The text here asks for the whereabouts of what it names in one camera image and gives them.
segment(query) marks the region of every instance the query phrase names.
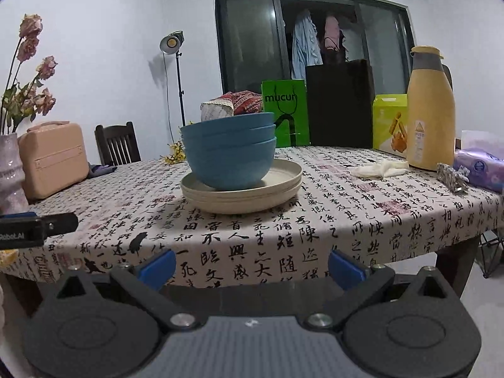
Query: purple tissue pack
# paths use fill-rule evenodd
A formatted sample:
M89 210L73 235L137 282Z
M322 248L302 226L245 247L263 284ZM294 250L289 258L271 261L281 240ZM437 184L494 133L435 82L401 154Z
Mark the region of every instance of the purple tissue pack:
M453 168L465 166L470 170L469 183L502 193L504 187L504 160L481 149L463 149L455 151Z

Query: dining table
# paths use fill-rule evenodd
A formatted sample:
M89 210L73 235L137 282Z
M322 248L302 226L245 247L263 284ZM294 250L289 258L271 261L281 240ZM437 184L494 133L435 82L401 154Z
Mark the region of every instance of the dining table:
M52 283L68 269L106 274L171 249L176 272L168 283L205 288L327 277L334 249L366 266L437 252L437 267L461 295L480 235L504 220L502 195L475 187L452 194L435 172L350 174L399 159L380 151L284 147L275 157L301 165L301 189L282 205L243 215L188 202L180 189L187 162L141 161L86 179L31 205L41 216L75 212L77 231L20 250L0 271Z

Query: stacked plates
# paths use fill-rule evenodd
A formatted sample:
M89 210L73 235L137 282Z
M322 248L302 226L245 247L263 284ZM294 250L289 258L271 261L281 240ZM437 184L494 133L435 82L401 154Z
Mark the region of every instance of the stacked plates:
M263 180L251 189L219 192L198 181L193 173L181 180L180 187L187 201L201 210L238 215L270 209L296 196L302 172L296 162L275 159Z

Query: white vase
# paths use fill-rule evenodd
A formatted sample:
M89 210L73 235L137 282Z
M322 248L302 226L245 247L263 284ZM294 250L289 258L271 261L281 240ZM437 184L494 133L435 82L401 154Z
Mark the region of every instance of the white vase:
M0 214L28 212L17 134L0 135Z

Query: window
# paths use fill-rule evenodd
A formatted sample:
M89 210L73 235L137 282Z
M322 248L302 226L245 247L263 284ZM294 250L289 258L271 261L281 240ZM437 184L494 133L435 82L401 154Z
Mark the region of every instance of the window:
M260 93L263 80L296 76L293 32L304 10L316 28L324 64L365 59L376 94L406 92L413 38L405 8L374 0L216 0L224 92ZM337 19L340 31L336 57L324 51L328 16Z

